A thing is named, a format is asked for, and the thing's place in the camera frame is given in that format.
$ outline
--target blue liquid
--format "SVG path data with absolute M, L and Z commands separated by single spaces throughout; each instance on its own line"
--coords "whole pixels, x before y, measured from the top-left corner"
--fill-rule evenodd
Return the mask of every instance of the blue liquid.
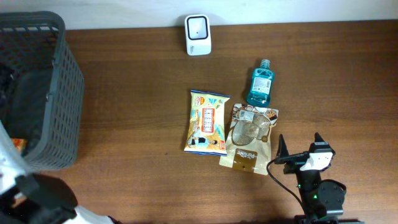
M 253 106 L 267 107 L 271 101 L 271 88 L 275 73 L 269 70 L 270 61 L 261 61 L 260 68 L 253 71 L 250 92 L 246 101 Z

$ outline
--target bottle label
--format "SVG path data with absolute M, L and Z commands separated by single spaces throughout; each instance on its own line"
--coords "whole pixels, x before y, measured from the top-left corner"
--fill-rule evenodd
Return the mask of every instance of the bottle label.
M 259 93 L 265 93 L 269 95 L 270 89 L 271 89 L 271 80 L 261 77 L 254 78 L 253 87 L 251 91 L 256 91 Z

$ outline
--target kraft paper pouch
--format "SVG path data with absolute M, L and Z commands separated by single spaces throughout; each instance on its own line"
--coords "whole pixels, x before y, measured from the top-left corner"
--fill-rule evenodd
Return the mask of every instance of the kraft paper pouch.
M 191 117 L 185 152 L 225 156 L 224 104 L 229 96 L 191 91 Z
M 271 129 L 277 118 L 278 110 L 236 103 L 225 144 L 227 156 L 220 158 L 220 165 L 267 175 Z

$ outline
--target brown label on pouch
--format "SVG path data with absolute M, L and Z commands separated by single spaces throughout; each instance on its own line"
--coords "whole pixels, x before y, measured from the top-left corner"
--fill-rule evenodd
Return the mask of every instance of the brown label on pouch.
M 256 166 L 257 152 L 245 149 L 236 149 L 232 168 L 247 172 L 254 172 Z

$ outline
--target gray plastic basket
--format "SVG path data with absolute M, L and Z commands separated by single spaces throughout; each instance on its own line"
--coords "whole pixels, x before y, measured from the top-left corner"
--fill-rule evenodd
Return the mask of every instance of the gray plastic basket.
M 53 12 L 0 14 L 0 63 L 17 77 L 2 123 L 34 169 L 60 169 L 76 159 L 84 79 Z

